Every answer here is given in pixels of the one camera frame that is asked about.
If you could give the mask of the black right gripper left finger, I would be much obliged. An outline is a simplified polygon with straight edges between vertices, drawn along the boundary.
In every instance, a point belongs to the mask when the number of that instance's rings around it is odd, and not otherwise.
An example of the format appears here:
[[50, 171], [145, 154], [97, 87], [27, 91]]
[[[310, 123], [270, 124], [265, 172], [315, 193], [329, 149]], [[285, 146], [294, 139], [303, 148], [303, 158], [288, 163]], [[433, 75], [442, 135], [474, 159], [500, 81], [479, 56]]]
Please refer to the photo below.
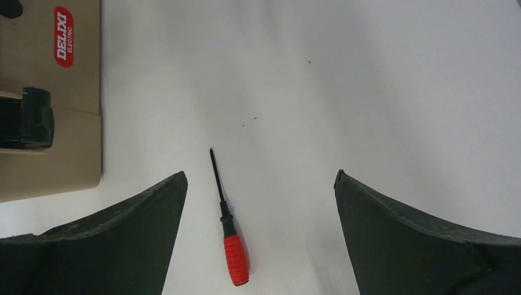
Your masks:
[[145, 191], [39, 234], [1, 239], [2, 294], [161, 294], [188, 182]]

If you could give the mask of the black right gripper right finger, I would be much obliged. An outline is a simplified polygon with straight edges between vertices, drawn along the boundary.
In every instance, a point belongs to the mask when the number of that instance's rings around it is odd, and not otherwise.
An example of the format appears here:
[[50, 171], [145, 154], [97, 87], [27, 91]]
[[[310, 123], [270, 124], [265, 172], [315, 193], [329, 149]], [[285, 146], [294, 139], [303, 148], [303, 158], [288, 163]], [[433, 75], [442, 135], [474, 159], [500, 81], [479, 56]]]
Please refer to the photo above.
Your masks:
[[334, 192], [361, 294], [519, 294], [520, 239], [461, 226], [339, 170]]

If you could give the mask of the red black screwdriver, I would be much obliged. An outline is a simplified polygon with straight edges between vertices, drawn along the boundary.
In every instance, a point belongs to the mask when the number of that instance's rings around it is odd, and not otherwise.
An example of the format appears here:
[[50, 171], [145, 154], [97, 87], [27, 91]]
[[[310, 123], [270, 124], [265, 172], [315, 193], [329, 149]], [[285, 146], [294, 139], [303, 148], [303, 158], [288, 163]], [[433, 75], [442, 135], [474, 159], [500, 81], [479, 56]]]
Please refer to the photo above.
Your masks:
[[219, 170], [212, 148], [210, 148], [210, 159], [213, 166], [216, 186], [219, 194], [219, 206], [221, 211], [220, 222], [222, 224], [224, 235], [224, 254], [227, 263], [227, 270], [233, 285], [241, 286], [249, 282], [248, 261], [241, 238], [235, 228], [233, 215], [231, 214], [227, 202], [225, 201]]

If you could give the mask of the black toolbox front latch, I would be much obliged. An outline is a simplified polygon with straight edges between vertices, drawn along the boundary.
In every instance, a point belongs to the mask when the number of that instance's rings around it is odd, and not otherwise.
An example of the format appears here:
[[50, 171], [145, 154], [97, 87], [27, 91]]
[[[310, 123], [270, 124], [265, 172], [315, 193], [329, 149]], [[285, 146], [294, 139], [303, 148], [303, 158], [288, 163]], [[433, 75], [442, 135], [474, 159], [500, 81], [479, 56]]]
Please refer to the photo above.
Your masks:
[[1, 148], [40, 150], [52, 147], [55, 120], [51, 93], [24, 87], [22, 94], [1, 92]]

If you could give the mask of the tan plastic toolbox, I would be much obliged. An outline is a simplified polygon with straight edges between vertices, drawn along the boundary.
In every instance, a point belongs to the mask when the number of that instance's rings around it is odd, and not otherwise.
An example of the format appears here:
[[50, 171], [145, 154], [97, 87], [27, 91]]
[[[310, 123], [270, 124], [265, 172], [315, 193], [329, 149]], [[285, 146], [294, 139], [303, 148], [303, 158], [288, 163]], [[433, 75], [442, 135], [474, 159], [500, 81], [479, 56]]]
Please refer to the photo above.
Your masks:
[[101, 178], [101, 3], [1, 2], [1, 200]]

